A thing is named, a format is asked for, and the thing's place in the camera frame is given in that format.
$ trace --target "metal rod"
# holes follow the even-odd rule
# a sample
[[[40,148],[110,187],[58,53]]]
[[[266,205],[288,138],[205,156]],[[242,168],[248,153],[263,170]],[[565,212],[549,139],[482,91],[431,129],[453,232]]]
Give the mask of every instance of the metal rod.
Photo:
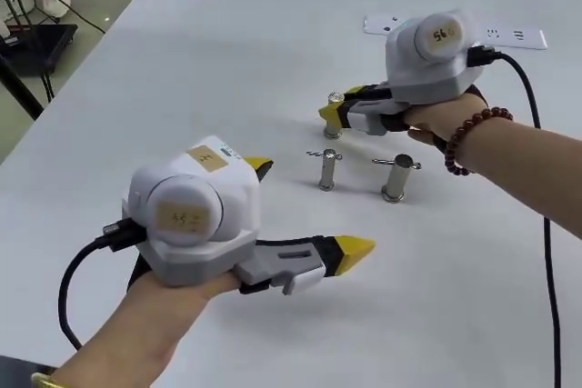
[[[333,92],[327,97],[327,104],[333,104],[336,102],[343,102],[343,101],[344,101],[344,95],[337,93],[337,92]],[[328,138],[330,140],[336,140],[337,138],[342,136],[342,130],[341,130],[341,128],[338,129],[338,128],[332,126],[329,122],[327,122],[326,127],[324,128],[324,135],[326,136],[326,138]]]
[[[392,170],[388,180],[382,186],[382,197],[390,204],[397,204],[404,199],[404,187],[410,176],[410,171],[415,167],[415,162],[407,154],[399,154],[394,158]]]
[[[334,171],[336,170],[336,161],[341,161],[343,156],[336,153],[334,149],[326,149],[323,152],[307,152],[310,156],[320,156],[323,158],[321,164],[321,179],[319,180],[319,189],[322,191],[331,191],[334,189]]]

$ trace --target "gray gripper body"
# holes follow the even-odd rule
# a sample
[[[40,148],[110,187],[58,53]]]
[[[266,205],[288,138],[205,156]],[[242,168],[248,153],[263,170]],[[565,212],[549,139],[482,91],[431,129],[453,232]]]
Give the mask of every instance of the gray gripper body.
[[[298,287],[299,276],[316,272],[315,276],[323,278],[326,266],[311,243],[256,245],[252,256],[237,264],[234,272],[245,284],[271,280],[271,286],[283,286],[283,294],[291,294]]]
[[[204,263],[177,262],[177,257],[164,256],[149,242],[138,245],[157,278],[167,286],[200,285],[218,275],[233,270],[245,284],[253,285],[270,280],[271,286],[282,286],[291,294],[323,278],[326,266],[311,243],[292,245],[245,244]]]

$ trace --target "beaded bracelet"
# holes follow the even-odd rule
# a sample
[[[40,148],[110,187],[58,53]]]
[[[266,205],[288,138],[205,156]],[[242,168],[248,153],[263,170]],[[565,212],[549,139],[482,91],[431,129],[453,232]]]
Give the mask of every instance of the beaded bracelet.
[[[471,174],[470,170],[465,167],[460,167],[455,164],[457,157],[458,145],[465,139],[467,134],[475,128],[475,126],[483,123],[485,120],[490,118],[505,118],[506,120],[513,121],[513,115],[509,113],[506,108],[487,108],[473,115],[471,118],[466,120],[461,127],[458,127],[455,134],[451,136],[451,139],[447,143],[447,148],[445,149],[445,167],[447,170],[454,174],[455,176],[469,176]]]

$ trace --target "label sticker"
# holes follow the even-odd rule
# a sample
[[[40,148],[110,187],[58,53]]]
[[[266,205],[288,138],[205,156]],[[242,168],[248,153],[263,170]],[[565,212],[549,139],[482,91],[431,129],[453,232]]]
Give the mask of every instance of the label sticker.
[[[431,50],[438,50],[451,43],[456,43],[463,37],[463,34],[457,20],[449,20],[442,26],[434,28],[426,37],[428,38],[428,47]]]
[[[199,145],[194,149],[188,150],[186,153],[196,159],[209,173],[228,165],[227,161],[222,159],[214,150],[206,145]]]
[[[208,230],[208,210],[191,204],[160,202],[156,208],[156,227],[160,231],[205,234]]]

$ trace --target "power strip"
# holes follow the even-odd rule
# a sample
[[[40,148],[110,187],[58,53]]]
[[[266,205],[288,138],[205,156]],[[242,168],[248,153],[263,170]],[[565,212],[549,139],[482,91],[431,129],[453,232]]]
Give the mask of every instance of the power strip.
[[[364,32],[374,35],[388,35],[408,18],[391,14],[370,14],[364,18]],[[518,47],[522,49],[546,50],[544,32],[532,27],[507,25],[479,25],[478,42],[481,45]]]

